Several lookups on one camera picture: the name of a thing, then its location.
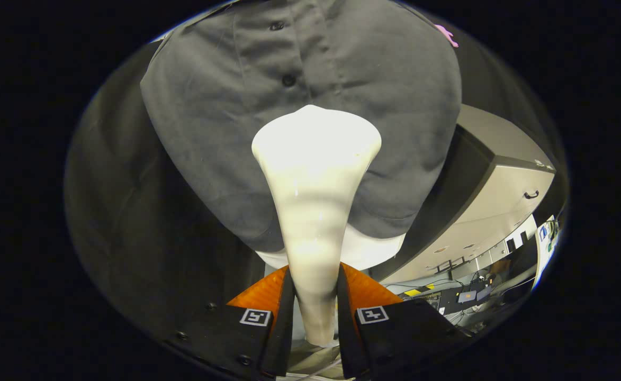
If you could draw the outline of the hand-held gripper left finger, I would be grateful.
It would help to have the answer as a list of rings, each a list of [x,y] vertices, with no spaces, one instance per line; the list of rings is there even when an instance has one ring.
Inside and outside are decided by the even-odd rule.
[[[294,304],[295,286],[283,266],[230,302],[209,304],[165,345],[216,380],[275,380],[287,372]]]

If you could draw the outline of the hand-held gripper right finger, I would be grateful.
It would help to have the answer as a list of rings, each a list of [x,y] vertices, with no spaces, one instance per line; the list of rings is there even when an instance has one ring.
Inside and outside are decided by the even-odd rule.
[[[341,263],[338,333],[345,378],[403,380],[435,369],[472,340],[426,301],[403,301]]]

